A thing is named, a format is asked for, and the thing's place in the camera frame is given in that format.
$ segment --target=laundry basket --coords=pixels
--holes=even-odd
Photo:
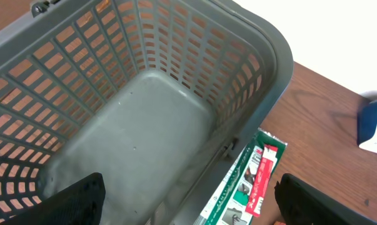
[[[169,223],[293,73],[282,35],[231,1],[31,11],[0,31],[0,223],[93,172],[103,224]]]

